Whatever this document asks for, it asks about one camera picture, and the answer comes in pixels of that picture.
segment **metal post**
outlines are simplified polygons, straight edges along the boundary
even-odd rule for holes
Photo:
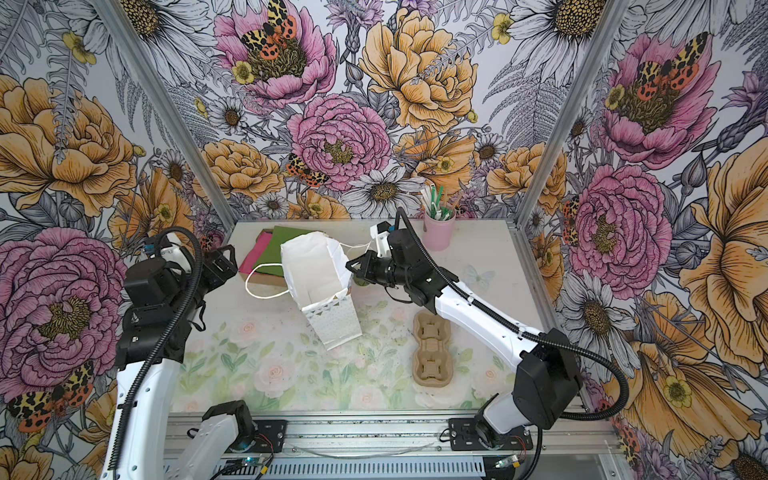
[[[565,137],[576,120],[579,104],[587,96],[587,92],[594,83],[594,76],[600,67],[600,63],[605,59],[605,55],[611,49],[611,42],[617,34],[629,4],[629,0],[609,0],[603,8],[603,15],[601,16],[600,23],[598,23],[594,30],[594,36],[589,43],[584,63],[574,77],[571,90],[568,91],[565,104],[560,109],[558,119],[554,123],[552,133],[547,140],[547,147],[541,156],[541,163],[531,179],[531,186],[525,192],[523,204],[518,210],[515,222],[520,227],[523,227],[525,222],[528,221],[531,212],[533,212],[533,207],[544,190],[547,177],[552,172],[552,168],[558,159],[558,154],[565,141]]]
[[[210,169],[200,155],[200,149],[187,129],[184,118],[171,100],[160,75],[154,69],[154,60],[125,15],[120,0],[98,0],[91,3],[101,20],[107,26],[109,34],[114,39],[122,55],[127,59],[134,79],[139,82],[147,93],[149,100],[161,116],[170,134],[173,135],[181,154],[189,163],[200,185],[208,195],[208,199],[219,214],[221,223],[227,233],[235,227],[232,209],[221,189],[214,180]]]

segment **tabletop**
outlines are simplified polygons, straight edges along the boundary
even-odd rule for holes
[[[259,232],[276,225],[321,230],[349,245],[367,243],[371,220],[241,222],[230,243],[237,261]],[[412,220],[421,233],[422,223]],[[362,248],[348,253],[354,258]],[[509,316],[541,329],[518,254],[503,220],[456,222],[451,246],[435,261]],[[193,331],[174,394],[173,412],[204,412],[211,405],[245,399],[251,412],[477,409],[511,389],[514,373],[472,334],[453,324],[449,352],[452,381],[442,388],[412,380],[417,342],[413,317],[422,308],[392,301],[377,285],[352,285],[362,336],[330,351],[290,295],[249,296],[238,274],[206,296],[203,332]],[[258,295],[282,287],[251,285]],[[407,297],[401,290],[393,296]]]

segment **gift bag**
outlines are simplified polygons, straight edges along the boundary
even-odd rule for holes
[[[326,349],[362,335],[349,291],[352,273],[338,241],[307,233],[283,243],[280,257],[287,291]]]

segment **brown egg carton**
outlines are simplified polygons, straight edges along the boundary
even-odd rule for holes
[[[413,354],[413,381],[421,386],[446,386],[453,378],[453,360],[447,343],[451,323],[422,310],[413,317],[413,336],[419,348]]]

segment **pink pen holder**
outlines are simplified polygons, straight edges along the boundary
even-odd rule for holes
[[[424,216],[424,235],[422,243],[427,250],[439,252],[448,248],[451,244],[451,235],[453,235],[453,226],[456,222],[456,213],[453,213],[451,220],[435,220],[429,215]]]

